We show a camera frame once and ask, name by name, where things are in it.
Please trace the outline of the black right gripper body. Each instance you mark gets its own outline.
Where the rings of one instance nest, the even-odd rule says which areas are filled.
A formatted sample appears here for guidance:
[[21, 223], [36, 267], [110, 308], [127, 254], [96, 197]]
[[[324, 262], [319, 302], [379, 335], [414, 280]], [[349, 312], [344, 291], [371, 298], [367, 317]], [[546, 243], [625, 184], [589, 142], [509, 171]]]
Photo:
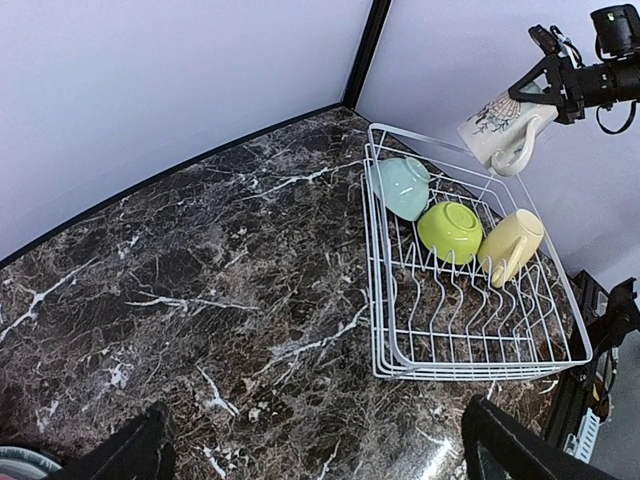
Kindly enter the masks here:
[[572, 61], [568, 57], [549, 55], [545, 58], [544, 70], [548, 82], [544, 92], [548, 104], [556, 107], [556, 122], [573, 124], [584, 119], [584, 94]]

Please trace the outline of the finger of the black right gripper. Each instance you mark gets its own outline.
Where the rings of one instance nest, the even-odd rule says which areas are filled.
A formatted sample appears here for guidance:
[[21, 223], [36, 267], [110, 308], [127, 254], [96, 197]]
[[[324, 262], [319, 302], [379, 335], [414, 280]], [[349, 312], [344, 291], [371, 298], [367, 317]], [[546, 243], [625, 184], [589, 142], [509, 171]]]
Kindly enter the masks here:
[[549, 55], [540, 60], [507, 93], [517, 102], [557, 106], [558, 57]]

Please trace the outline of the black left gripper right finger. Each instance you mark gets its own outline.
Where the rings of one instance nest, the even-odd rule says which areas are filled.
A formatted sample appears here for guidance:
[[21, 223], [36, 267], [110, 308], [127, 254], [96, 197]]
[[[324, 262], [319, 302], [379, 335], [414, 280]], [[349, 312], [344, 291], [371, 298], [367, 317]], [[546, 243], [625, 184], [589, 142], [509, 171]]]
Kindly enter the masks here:
[[611, 476], [551, 447], [481, 395], [461, 421], [470, 479], [609, 479]]

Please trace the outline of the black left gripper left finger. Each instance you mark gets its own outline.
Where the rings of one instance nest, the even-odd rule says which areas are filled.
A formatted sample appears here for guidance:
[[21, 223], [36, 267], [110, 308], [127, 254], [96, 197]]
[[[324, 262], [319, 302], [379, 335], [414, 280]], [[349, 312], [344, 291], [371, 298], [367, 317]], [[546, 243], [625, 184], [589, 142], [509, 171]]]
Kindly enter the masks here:
[[50, 479], [173, 479], [176, 452], [168, 406], [155, 402], [89, 454]]

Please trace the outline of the patterned beige tall mug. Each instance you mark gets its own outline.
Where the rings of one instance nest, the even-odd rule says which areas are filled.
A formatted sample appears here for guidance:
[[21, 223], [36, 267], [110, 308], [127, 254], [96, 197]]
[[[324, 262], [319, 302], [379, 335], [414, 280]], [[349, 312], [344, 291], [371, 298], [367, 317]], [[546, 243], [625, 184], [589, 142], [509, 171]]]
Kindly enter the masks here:
[[491, 174], [511, 177], [528, 165], [536, 137], [558, 116], [554, 105], [520, 102], [507, 90], [458, 126], [458, 134]]

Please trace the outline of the pink polka dot plate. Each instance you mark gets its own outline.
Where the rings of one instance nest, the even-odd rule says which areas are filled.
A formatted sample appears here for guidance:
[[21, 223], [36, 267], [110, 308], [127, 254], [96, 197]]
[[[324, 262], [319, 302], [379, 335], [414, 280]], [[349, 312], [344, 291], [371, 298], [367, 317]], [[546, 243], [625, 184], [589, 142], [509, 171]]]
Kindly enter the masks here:
[[44, 479], [62, 469], [57, 460], [39, 451], [20, 446], [1, 446], [2, 479]]

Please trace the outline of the yellow mug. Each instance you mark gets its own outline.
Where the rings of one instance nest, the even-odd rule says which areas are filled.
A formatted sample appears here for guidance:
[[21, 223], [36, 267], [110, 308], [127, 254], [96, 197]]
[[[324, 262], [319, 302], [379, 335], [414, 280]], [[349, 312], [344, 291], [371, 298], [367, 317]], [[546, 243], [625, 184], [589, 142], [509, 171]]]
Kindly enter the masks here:
[[544, 226], [531, 211], [518, 209], [502, 219], [480, 245], [477, 259], [494, 288], [502, 288], [534, 256]]

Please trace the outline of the lime green bowl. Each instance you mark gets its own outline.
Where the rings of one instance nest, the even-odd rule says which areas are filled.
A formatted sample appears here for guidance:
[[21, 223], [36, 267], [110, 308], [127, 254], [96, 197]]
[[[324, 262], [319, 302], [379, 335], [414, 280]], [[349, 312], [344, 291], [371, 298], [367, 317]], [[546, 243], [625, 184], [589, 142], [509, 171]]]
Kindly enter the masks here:
[[480, 248], [483, 231], [480, 220], [467, 206], [456, 202], [439, 202], [417, 221], [421, 243], [444, 262], [465, 265]]

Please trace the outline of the light teal bowl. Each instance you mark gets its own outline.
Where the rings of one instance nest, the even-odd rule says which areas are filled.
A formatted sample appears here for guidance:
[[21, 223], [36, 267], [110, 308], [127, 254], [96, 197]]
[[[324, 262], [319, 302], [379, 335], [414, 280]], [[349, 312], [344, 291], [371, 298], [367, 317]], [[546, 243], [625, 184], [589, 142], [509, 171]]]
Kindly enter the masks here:
[[413, 157], [380, 160], [371, 171], [374, 194], [397, 217], [416, 221], [429, 205], [430, 173]]

